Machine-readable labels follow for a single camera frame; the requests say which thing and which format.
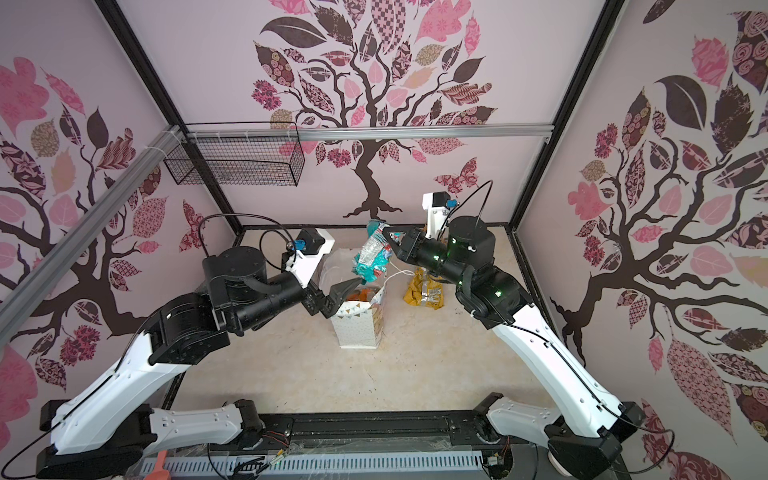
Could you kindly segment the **white patterned paper bag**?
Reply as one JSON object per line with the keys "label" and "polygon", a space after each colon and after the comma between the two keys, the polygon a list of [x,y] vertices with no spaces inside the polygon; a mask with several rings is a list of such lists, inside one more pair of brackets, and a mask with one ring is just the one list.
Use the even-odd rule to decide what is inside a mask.
{"label": "white patterned paper bag", "polygon": [[[334,284],[358,277],[354,273],[354,257],[358,249],[339,249],[323,262],[320,271],[320,287],[329,290]],[[377,349],[384,330],[385,294],[387,284],[398,277],[412,277],[414,271],[402,270],[388,264],[386,273],[372,284],[357,289],[378,288],[370,303],[346,300],[337,314],[331,317],[339,346],[342,349]]]}

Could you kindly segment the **teal snack packet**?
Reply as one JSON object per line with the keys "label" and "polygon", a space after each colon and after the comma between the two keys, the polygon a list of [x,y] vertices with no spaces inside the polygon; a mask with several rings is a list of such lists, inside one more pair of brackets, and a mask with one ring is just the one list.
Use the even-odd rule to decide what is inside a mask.
{"label": "teal snack packet", "polygon": [[371,220],[367,225],[368,238],[354,257],[354,273],[362,278],[362,284],[372,284],[386,273],[391,246],[385,239],[383,230],[388,224],[380,220]]}

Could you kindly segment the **yellow snack packet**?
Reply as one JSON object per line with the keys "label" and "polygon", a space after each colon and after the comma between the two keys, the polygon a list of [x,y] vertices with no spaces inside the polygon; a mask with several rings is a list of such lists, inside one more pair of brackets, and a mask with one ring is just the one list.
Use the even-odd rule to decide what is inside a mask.
{"label": "yellow snack packet", "polygon": [[411,277],[403,300],[411,306],[422,306],[438,310],[444,306],[444,288],[441,283],[433,279],[424,269],[419,268]]}

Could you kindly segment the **orange snack packet small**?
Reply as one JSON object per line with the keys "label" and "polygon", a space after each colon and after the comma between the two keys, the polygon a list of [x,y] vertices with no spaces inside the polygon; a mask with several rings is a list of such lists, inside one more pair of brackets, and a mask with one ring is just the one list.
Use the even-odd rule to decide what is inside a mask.
{"label": "orange snack packet small", "polygon": [[348,297],[348,301],[370,303],[378,293],[378,288],[362,288],[354,290]]}

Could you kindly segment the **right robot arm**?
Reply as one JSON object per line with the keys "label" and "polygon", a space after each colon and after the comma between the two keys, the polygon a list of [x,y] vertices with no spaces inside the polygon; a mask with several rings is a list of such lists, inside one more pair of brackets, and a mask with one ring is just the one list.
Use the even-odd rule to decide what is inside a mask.
{"label": "right robot arm", "polygon": [[420,228],[386,227],[383,236],[399,260],[454,285],[463,309],[523,360],[555,403],[546,409],[500,397],[484,412],[487,422],[501,436],[545,448],[565,476],[595,479],[615,468],[642,409],[620,401],[575,359],[524,287],[496,265],[496,238],[484,222],[462,216],[448,230],[446,239]]}

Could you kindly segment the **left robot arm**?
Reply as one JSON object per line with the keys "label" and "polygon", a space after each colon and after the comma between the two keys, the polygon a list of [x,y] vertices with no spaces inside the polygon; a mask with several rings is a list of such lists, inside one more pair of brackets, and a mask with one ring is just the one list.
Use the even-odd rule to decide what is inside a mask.
{"label": "left robot arm", "polygon": [[253,247],[206,258],[205,290],[181,295],[148,318],[124,355],[77,397],[50,401],[40,426],[51,444],[38,454],[38,479],[100,479],[124,474],[145,456],[198,444],[251,449],[264,435],[255,404],[238,400],[209,410],[174,412],[149,405],[157,390],[233,335],[256,331],[301,304],[309,314],[333,316],[362,283],[337,283],[323,293],[312,281],[319,255],[273,277]]}

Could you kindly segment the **pink plastic scoop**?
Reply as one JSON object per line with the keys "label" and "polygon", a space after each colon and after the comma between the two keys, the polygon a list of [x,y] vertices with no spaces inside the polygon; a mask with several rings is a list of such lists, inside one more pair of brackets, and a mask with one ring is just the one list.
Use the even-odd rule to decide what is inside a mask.
{"label": "pink plastic scoop", "polygon": [[171,473],[165,468],[166,451],[158,453],[153,470],[145,477],[145,480],[170,480]]}

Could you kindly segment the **back aluminium rail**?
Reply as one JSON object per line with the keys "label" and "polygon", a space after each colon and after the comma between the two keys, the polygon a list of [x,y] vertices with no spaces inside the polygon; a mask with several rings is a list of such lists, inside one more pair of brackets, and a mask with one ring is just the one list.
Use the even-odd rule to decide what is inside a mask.
{"label": "back aluminium rail", "polygon": [[191,141],[213,139],[255,140],[260,138],[287,139],[295,141],[337,141],[337,140],[382,140],[382,139],[426,139],[426,138],[492,138],[492,137],[549,137],[554,126],[549,124],[482,124],[482,125],[438,125],[438,126],[395,126],[367,128],[288,128],[273,129],[193,129],[188,126],[186,136]]}

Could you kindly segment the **aluminium rail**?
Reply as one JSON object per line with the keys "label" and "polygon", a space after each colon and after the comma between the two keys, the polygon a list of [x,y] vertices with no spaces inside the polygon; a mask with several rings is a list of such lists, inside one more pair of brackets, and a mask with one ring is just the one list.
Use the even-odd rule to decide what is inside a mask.
{"label": "aluminium rail", "polygon": [[395,126],[367,128],[288,128],[273,129],[193,129],[188,126],[186,136],[191,141],[213,139],[255,140],[260,138],[287,139],[295,141],[337,141],[337,140],[382,140],[382,139],[426,139],[426,138],[492,138],[492,137],[549,137],[554,126],[549,124],[482,124],[482,125],[438,125],[438,126]]}
{"label": "aluminium rail", "polygon": [[79,256],[107,226],[112,216],[123,206],[131,193],[149,176],[154,168],[175,147],[183,134],[176,125],[161,131],[138,155],[115,184],[97,200],[64,237],[44,256],[38,267],[31,270],[1,305],[1,344],[32,316],[37,306],[55,288],[61,278],[76,263]]}

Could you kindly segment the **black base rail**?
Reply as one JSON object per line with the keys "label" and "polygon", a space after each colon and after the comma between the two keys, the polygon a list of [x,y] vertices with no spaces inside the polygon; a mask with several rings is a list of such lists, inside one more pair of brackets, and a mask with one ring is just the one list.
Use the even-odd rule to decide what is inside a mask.
{"label": "black base rail", "polygon": [[[546,451],[531,442],[496,433],[476,410],[275,413],[263,414],[264,431],[257,445],[197,445],[175,449],[169,457],[346,454],[472,451],[482,454],[484,479],[558,479]],[[266,469],[233,479],[264,479]],[[477,474],[366,474],[347,479],[481,479]]]}

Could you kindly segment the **left aluminium rail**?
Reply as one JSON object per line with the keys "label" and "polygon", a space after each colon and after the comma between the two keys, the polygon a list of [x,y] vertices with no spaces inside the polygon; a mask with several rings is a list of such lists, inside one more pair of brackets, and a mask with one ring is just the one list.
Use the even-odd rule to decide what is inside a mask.
{"label": "left aluminium rail", "polygon": [[1,305],[1,344],[32,316],[37,306],[55,288],[61,278],[76,263],[79,256],[107,226],[112,216],[123,206],[131,193],[149,176],[154,168],[175,147],[183,134],[176,125],[161,131],[138,155],[115,184],[97,200],[64,237],[44,256],[38,267],[31,270]]}

